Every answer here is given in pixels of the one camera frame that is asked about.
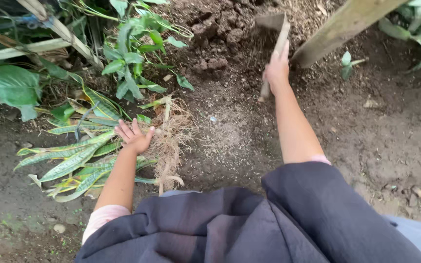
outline pebble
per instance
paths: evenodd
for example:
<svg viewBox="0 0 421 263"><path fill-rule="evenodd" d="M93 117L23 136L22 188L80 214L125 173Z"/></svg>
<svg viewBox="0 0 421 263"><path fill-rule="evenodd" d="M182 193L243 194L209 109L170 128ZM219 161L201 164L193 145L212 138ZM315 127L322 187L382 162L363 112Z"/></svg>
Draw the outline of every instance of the pebble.
<svg viewBox="0 0 421 263"><path fill-rule="evenodd" d="M66 231L66 226L64 226L63 224L56 224L53 227L53 230L55 230L57 233L62 234L64 233L64 231Z"/></svg>
<svg viewBox="0 0 421 263"><path fill-rule="evenodd" d="M411 190L421 199L421 189L418 186L412 186Z"/></svg>

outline soil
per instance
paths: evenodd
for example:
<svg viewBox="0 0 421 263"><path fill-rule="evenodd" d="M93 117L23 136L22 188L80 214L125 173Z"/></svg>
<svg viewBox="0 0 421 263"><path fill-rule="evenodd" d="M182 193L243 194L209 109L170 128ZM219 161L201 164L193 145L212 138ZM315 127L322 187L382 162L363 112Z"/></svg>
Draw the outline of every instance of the soil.
<svg viewBox="0 0 421 263"><path fill-rule="evenodd" d="M253 19L287 10L293 53L341 4L175 0L170 12L155 7L196 34L189 47L168 52L170 63L179 65L196 91L162 80L166 71L149 76L184 99L199 127L197 138L183 148L178 173L185 186L179 189L243 186L263 194L261 176L282 164L274 102L257 100L275 33L262 32ZM353 59L369 61L356 66L350 79L343 81L340 58L347 50ZM405 71L420 59L418 45L391 39L373 25L310 68L292 68L289 77L326 156L345 180L379 213L419 221L421 71ZM90 83L108 92L108 81L94 76ZM71 136L46 133L49 127L43 117L21 122L17 111L0 105L0 262L68 262L80 248L95 201L82 197L57 203L31 185L27 174L43 173L53 164L13 172L21 160L15 153L22 144L48 147L74 141ZM152 177L152 170L142 171L141 176ZM136 183L135 206L157 192L155 186ZM53 230L59 223L66 227L62 234Z"/></svg>

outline wooden stake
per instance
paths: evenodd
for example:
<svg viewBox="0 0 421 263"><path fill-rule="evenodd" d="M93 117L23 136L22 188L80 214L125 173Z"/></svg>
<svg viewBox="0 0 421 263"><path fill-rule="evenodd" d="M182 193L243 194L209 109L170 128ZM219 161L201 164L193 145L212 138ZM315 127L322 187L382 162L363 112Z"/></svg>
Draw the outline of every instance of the wooden stake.
<svg viewBox="0 0 421 263"><path fill-rule="evenodd" d="M408 0L348 0L293 55L306 68Z"/></svg>
<svg viewBox="0 0 421 263"><path fill-rule="evenodd" d="M45 23L45 25L56 34L58 34L66 42L71 43L82 56L84 56L88 62L90 62L97 69L103 69L103 63L98 59L92 50L84 45L69 29L63 25L63 23L55 18L54 16L48 16L45 7L38 0L17 0L27 10L34 14L38 20Z"/></svg>

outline hand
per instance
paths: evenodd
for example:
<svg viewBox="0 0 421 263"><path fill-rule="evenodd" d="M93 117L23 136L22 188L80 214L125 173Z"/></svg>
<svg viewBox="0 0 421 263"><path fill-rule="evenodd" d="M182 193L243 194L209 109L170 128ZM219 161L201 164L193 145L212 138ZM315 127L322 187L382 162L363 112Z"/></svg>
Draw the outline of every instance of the hand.
<svg viewBox="0 0 421 263"><path fill-rule="evenodd" d="M132 129L130 129L123 120L119 121L120 125L115 126L115 132L123 141L121 145L124 148L132 149L136 154L143 153L148 147L152 140L152 135L155 131L155 127L150 127L146 135L142 134L141 129L137 125L137 119L132 120Z"/></svg>
<svg viewBox="0 0 421 263"><path fill-rule="evenodd" d="M279 89L286 88L289 82L289 49L290 41L287 40L282 54L277 51L272 53L270 63L266 65L262 75L263 79L269 81L270 89L275 96L279 93Z"/></svg>

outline fingers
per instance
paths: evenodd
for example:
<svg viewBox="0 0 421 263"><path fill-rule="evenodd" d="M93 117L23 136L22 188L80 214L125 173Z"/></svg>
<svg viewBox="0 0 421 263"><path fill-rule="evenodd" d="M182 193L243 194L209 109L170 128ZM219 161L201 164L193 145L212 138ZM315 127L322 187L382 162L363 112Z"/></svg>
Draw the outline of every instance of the fingers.
<svg viewBox="0 0 421 263"><path fill-rule="evenodd" d="M131 131L131 129L126 125L126 123L123 120L119 120L120 122L120 128L123 130L123 132L128 136L128 138L132 138L134 136L134 133Z"/></svg>
<svg viewBox="0 0 421 263"><path fill-rule="evenodd" d="M145 135L145 139L147 140L147 144L149 144L151 142L154 132L155 132L155 127L154 126L150 127L149 131Z"/></svg>
<svg viewBox="0 0 421 263"><path fill-rule="evenodd" d="M137 119L132 119L132 132L136 135L142 135L141 129L139 128L139 125L137 124Z"/></svg>
<svg viewBox="0 0 421 263"><path fill-rule="evenodd" d="M129 140L129 137L123 132L120 126L115 126L115 132L118 134L123 140Z"/></svg>

